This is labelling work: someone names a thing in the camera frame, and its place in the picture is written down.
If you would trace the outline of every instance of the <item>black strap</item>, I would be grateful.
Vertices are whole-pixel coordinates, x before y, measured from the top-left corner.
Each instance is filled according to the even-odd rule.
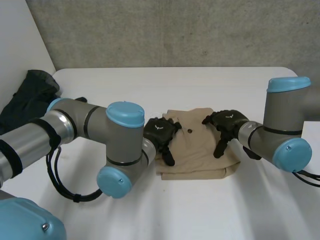
[[[50,141],[49,141],[49,144],[51,147],[50,152],[53,153],[61,143],[61,137],[57,134],[56,130],[48,122],[40,118],[32,119],[29,123],[36,124],[39,127],[43,128],[43,130],[45,130],[45,132],[48,134],[50,138]]]
[[[90,139],[89,137],[89,133],[88,133],[88,123],[89,123],[89,120],[90,120],[90,117],[91,115],[94,113],[95,110],[97,110],[98,108],[100,108],[99,106],[95,106],[94,108],[92,108],[88,114],[86,115],[85,117],[85,120],[84,120],[84,125],[83,125],[83,132],[84,132],[84,135],[87,139]]]
[[[269,128],[266,126],[263,126],[263,130],[273,134],[290,135],[290,136],[302,135],[302,130],[286,131],[286,130],[277,130],[277,129]]]
[[[8,160],[12,169],[12,179],[22,173],[23,167],[19,155],[16,151],[5,141],[0,139],[0,151]]]
[[[75,194],[72,200],[74,203],[78,204],[78,203],[80,203],[80,198],[81,198],[80,194]]]
[[[124,166],[124,167],[127,167],[127,166],[131,166],[131,165],[134,165],[134,164],[137,164],[140,160],[141,160],[141,156],[134,160],[134,161],[129,161],[129,162],[119,162],[119,161],[113,161],[111,160],[108,156],[106,156],[106,160],[113,164],[113,165],[116,165],[116,166]]]

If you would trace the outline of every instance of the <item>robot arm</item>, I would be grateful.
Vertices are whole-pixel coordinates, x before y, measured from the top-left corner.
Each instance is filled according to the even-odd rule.
[[[56,99],[44,117],[0,136],[0,184],[43,156],[47,156],[48,172],[53,180],[50,161],[54,151],[83,137],[105,144],[106,165],[97,175],[99,190],[94,195],[104,193],[122,198],[154,160],[157,151],[163,150],[179,129],[164,118],[152,118],[144,127],[144,117],[143,108],[131,102],[114,102],[104,108],[72,99]],[[0,232],[5,239],[67,239],[63,223],[50,212],[1,190]]]
[[[104,108],[58,98],[44,117],[0,137],[0,182],[52,153],[58,146],[83,137],[106,148],[106,166],[97,176],[101,191],[113,198],[125,196],[156,156],[144,135],[144,110],[131,102]]]
[[[203,121],[221,131],[215,156],[223,155],[227,142],[238,139],[252,159],[261,157],[277,168],[296,173],[312,157],[309,143],[301,138],[305,121],[320,121],[320,88],[307,77],[282,77],[269,81],[263,124],[249,121],[231,110],[214,112]]]

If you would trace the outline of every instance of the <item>white table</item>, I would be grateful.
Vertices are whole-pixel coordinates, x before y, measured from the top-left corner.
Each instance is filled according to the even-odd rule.
[[[168,109],[236,109],[263,121],[268,80],[296,76],[283,67],[185,67],[63,69],[54,78],[63,97],[86,97],[107,107],[131,101],[146,120]],[[308,169],[320,173],[319,124],[307,123],[303,137],[313,148]],[[42,159],[7,181],[3,190],[35,201],[59,217],[69,240],[315,240],[320,238],[320,190],[265,160],[239,154],[238,171],[222,180],[162,181],[154,164],[122,199],[101,196],[73,203],[52,186]],[[76,139],[62,147],[59,171],[73,193],[97,189],[105,147]]]

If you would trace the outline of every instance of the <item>black band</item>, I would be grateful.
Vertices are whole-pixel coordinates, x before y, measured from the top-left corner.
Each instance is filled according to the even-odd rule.
[[[149,166],[149,157],[148,155],[146,154],[146,152],[142,149],[142,153],[144,154],[145,156],[145,159],[146,159],[146,165]]]
[[[72,200],[73,200],[74,203],[78,204],[78,203],[80,203],[80,199],[81,199],[81,195],[80,194],[75,194]]]
[[[97,110],[98,108],[100,108],[100,107],[99,106],[95,106],[94,108],[92,108],[88,112],[87,116],[85,117],[84,125],[83,125],[83,132],[84,132],[84,135],[85,135],[85,137],[87,139],[90,139],[89,134],[88,134],[88,123],[89,123],[90,117],[94,113],[94,111]]]
[[[302,130],[299,131],[285,131],[285,130],[277,130],[273,128],[269,128],[266,126],[263,126],[263,130],[273,133],[273,134],[281,134],[281,135],[290,135],[290,136],[295,136],[295,135],[302,135]]]
[[[77,126],[74,122],[74,120],[72,119],[72,117],[66,113],[65,111],[61,110],[61,109],[53,109],[54,111],[57,111],[59,113],[62,113],[63,115],[65,115],[65,117],[69,120],[69,122],[71,123],[72,127],[73,127],[73,140],[75,140],[78,137],[78,131],[77,131]]]
[[[19,155],[16,153],[16,151],[5,141],[0,139],[0,151],[5,156],[5,158],[8,160],[11,169],[12,169],[12,179],[22,173],[23,167],[22,162],[19,157]]]
[[[251,149],[251,145],[250,145],[250,142],[251,142],[251,138],[253,136],[253,134],[259,129],[259,128],[262,128],[263,125],[260,125],[260,126],[257,126],[249,135],[249,138],[248,138],[248,147]]]
[[[108,158],[108,156],[106,156],[106,159],[109,163],[113,164],[113,165],[116,165],[116,166],[131,166],[131,165],[134,165],[134,164],[137,164],[140,160],[141,160],[141,156],[137,159],[137,160],[134,160],[134,161],[130,161],[130,162],[118,162],[118,161],[113,161],[111,160],[110,158]]]
[[[51,152],[53,153],[61,143],[61,137],[57,134],[56,130],[45,120],[41,118],[35,118],[29,121],[30,124],[36,124],[39,127],[43,128],[48,134],[50,141]]]

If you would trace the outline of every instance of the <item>folded shirt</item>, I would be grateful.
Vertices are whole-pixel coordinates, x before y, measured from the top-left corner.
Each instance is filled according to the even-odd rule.
[[[211,108],[196,108],[168,110],[163,114],[164,118],[179,122],[182,129],[169,144],[175,165],[167,166],[160,154],[155,159],[156,172],[162,180],[223,179],[237,170],[240,160],[229,146],[222,157],[213,155],[220,132],[210,124],[202,124],[203,119],[212,113]]]

